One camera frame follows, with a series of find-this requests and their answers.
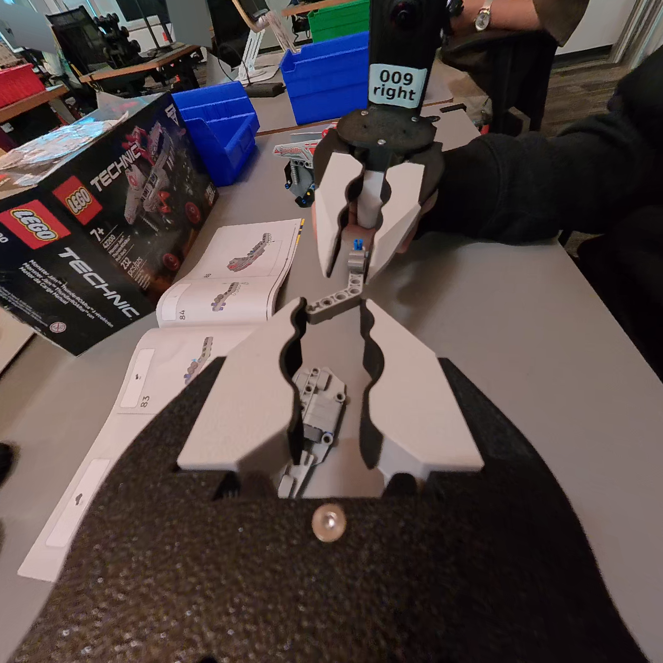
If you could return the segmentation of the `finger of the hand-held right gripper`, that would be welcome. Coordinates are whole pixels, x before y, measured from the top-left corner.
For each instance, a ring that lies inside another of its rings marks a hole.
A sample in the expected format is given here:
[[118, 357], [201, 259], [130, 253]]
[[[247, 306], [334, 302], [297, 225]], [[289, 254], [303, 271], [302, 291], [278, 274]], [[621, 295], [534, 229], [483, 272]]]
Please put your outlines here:
[[425, 170], [423, 164], [403, 162], [386, 171], [389, 197], [381, 208], [381, 223], [373, 236], [367, 284], [384, 270], [413, 228], [422, 207], [419, 196]]
[[315, 194], [316, 238], [323, 276], [331, 277], [349, 224], [349, 209], [363, 189], [365, 167], [347, 153], [333, 152]]

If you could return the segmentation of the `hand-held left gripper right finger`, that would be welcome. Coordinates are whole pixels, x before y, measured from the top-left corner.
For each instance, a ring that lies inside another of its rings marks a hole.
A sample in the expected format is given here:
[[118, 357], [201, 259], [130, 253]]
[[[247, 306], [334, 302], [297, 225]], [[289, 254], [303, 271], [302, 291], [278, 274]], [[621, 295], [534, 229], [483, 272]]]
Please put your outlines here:
[[370, 376], [359, 431], [367, 467], [385, 482], [480, 471], [484, 460], [435, 352], [371, 299], [360, 304], [360, 333]]

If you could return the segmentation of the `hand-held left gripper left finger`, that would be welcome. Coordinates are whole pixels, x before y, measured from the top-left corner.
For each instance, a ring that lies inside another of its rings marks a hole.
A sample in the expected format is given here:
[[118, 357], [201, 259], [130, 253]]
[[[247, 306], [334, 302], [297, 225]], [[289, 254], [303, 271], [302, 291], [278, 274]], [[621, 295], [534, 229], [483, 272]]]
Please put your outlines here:
[[277, 481], [299, 462], [304, 433], [294, 373], [302, 365], [307, 301], [297, 297], [223, 358], [177, 460], [179, 477], [219, 471], [239, 498], [277, 498]]

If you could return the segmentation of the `grey brick assembly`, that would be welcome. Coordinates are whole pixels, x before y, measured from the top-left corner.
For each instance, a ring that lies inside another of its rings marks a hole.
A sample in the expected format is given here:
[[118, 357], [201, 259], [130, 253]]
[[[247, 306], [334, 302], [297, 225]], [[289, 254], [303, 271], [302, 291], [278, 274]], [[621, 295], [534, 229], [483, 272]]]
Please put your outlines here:
[[294, 375], [300, 393], [304, 443], [300, 459], [290, 461], [277, 488], [281, 499], [301, 496], [314, 469], [323, 463], [333, 446], [342, 420], [346, 385], [329, 368], [300, 368]]

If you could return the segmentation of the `grey bent brick beam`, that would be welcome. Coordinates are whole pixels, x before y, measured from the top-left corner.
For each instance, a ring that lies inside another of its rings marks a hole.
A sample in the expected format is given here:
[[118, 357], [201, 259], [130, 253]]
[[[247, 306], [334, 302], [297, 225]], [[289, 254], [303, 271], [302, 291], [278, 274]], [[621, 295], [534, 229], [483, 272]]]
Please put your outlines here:
[[350, 251], [347, 260], [347, 285], [316, 302], [307, 304], [306, 317], [308, 323], [311, 325], [320, 324], [358, 306], [365, 285], [368, 264], [368, 251], [363, 249]]

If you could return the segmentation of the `person's right forearm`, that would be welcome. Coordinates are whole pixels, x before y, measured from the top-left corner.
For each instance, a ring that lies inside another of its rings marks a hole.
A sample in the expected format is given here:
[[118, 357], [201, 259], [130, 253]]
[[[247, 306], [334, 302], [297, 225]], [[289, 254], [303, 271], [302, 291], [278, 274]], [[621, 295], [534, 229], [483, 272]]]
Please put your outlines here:
[[435, 205], [414, 238], [457, 233], [505, 244], [603, 233], [662, 202], [662, 48], [619, 81], [606, 112], [556, 137], [488, 134], [444, 153]]

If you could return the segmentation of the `grey desk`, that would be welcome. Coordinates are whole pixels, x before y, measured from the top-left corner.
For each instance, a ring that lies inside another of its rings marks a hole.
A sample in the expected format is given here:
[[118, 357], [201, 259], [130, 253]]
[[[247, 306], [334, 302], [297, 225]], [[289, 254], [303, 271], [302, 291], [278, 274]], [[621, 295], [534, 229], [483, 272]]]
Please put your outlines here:
[[[642, 650], [662, 661], [662, 384], [556, 240], [427, 235], [368, 289], [536, 447], [581, 520]], [[119, 394], [154, 314], [79, 357], [40, 336], [1, 379], [1, 661], [52, 584], [17, 571]]]

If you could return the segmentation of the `person's right hand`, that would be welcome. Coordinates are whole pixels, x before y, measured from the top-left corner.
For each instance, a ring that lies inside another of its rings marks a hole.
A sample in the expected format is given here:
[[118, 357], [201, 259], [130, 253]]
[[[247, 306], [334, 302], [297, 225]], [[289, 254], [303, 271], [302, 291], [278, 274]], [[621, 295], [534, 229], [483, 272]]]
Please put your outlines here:
[[435, 193], [435, 195], [431, 195], [427, 199], [427, 201], [423, 204], [423, 206], [420, 208], [420, 211], [415, 217], [412, 227], [410, 228], [409, 234], [403, 238], [400, 246], [396, 250], [397, 254], [404, 254], [407, 252], [407, 250], [410, 247], [410, 244], [414, 240], [414, 237], [418, 231], [422, 217], [424, 217], [435, 206], [436, 200], [437, 200], [437, 194]]

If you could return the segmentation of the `red white toy truck model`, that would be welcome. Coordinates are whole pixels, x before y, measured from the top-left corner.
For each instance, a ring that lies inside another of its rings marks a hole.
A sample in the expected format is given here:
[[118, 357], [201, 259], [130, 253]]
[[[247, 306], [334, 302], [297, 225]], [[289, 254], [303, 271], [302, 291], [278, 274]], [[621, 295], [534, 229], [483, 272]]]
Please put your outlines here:
[[322, 127], [299, 131], [291, 134], [289, 143], [276, 145], [273, 154], [286, 160], [285, 189], [295, 197], [300, 208], [310, 208], [314, 203], [313, 155], [319, 142], [337, 122]]

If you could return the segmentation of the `blue storage bin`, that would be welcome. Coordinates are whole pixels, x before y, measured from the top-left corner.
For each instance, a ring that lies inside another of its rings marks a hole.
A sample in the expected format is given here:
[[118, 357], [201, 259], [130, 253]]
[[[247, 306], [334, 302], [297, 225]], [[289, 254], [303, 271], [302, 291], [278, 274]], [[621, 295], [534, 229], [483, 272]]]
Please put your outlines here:
[[368, 104], [369, 33], [287, 51], [280, 70], [297, 124], [334, 118]]
[[255, 148], [259, 119], [240, 81], [173, 94], [217, 187], [232, 185]]

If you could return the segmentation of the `open instruction booklet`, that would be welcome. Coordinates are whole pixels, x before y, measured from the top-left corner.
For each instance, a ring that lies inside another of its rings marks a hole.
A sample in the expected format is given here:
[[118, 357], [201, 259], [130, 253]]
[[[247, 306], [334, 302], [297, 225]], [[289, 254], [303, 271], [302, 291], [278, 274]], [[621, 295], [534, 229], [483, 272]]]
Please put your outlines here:
[[53, 582], [104, 478], [138, 433], [211, 361], [275, 310], [303, 219], [219, 228], [196, 266], [161, 296], [95, 442], [18, 569]]

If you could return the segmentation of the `green storage bin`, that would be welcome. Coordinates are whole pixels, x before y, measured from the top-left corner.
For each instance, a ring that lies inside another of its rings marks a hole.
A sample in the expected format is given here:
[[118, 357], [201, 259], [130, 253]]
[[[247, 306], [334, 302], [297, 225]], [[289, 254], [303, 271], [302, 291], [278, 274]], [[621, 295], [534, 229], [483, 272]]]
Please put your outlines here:
[[308, 13], [313, 43], [346, 37], [369, 30], [369, 1], [353, 1]]

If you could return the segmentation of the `white angled stand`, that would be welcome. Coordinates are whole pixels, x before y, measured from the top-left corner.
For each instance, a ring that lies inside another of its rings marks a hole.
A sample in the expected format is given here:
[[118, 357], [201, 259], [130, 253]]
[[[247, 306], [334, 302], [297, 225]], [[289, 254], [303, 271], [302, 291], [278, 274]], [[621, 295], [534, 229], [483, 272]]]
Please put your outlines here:
[[237, 80], [241, 82], [250, 98], [277, 97], [286, 91], [283, 82], [273, 80], [279, 65], [256, 67], [256, 59], [265, 30], [271, 29], [284, 53], [298, 54], [301, 49], [295, 45], [294, 38], [286, 32], [274, 11], [264, 10], [253, 18], [249, 17], [242, 8], [239, 9], [239, 13], [251, 32], [241, 57]]

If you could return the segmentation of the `black monitor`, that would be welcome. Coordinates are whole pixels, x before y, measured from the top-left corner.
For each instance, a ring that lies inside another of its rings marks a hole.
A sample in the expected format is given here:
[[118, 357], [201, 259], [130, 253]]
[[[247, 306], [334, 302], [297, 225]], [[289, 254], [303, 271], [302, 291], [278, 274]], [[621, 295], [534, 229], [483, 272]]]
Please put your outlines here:
[[238, 66], [251, 29], [232, 1], [206, 1], [213, 29], [216, 55], [232, 67]]

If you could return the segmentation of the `black toy set box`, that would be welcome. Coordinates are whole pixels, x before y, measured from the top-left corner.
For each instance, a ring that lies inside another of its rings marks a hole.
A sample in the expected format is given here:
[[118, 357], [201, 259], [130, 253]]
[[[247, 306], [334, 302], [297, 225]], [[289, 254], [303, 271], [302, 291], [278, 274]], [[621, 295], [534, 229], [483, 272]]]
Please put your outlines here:
[[1, 183], [1, 307], [73, 355], [155, 310], [218, 197], [163, 94], [38, 184]]

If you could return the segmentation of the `wooden table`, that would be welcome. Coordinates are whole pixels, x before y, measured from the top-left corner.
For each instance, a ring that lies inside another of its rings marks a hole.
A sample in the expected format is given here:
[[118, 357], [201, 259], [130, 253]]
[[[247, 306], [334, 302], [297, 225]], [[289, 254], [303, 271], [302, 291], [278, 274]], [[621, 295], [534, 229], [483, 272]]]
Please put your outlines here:
[[201, 47], [178, 44], [171, 50], [161, 51], [155, 57], [122, 68], [104, 67], [79, 77], [82, 84], [96, 90], [110, 92], [112, 89], [126, 89], [130, 95], [137, 94], [145, 87], [145, 79], [152, 77], [156, 82], [183, 90], [200, 87], [194, 65], [202, 60]]

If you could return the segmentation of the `person's dark clothed body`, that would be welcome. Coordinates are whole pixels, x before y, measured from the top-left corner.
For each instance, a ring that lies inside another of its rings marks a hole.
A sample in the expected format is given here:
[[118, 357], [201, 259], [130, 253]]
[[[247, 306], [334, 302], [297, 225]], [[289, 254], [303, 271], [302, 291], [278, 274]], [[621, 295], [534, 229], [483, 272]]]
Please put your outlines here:
[[576, 265], [662, 379], [662, 205], [631, 211], [577, 248]]

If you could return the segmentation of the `clear plastic bag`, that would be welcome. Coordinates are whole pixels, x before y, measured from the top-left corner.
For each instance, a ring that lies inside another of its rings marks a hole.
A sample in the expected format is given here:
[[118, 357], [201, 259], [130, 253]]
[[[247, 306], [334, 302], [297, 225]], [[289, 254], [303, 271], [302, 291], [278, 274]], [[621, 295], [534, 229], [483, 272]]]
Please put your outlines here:
[[38, 184], [95, 141], [109, 137], [115, 130], [128, 131], [138, 112], [163, 95], [156, 93], [128, 98], [97, 92], [95, 111], [3, 155], [1, 182], [8, 181], [10, 187]]

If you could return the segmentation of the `black office chair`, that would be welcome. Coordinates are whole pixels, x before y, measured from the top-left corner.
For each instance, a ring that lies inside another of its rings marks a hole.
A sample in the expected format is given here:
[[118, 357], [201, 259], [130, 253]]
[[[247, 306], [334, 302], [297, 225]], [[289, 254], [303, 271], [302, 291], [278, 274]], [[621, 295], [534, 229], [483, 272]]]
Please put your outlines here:
[[81, 5], [46, 19], [64, 60], [79, 80], [104, 67], [119, 70], [147, 61], [141, 56], [138, 41], [131, 40], [128, 29], [119, 25], [116, 14], [92, 17]]

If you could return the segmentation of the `red storage bin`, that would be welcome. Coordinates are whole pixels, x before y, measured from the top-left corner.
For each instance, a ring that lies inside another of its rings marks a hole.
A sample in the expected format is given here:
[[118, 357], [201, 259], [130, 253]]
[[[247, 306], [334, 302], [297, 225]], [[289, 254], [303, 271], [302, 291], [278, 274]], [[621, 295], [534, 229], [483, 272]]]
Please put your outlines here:
[[45, 91], [44, 83], [34, 72], [31, 64], [1, 69], [1, 108]]

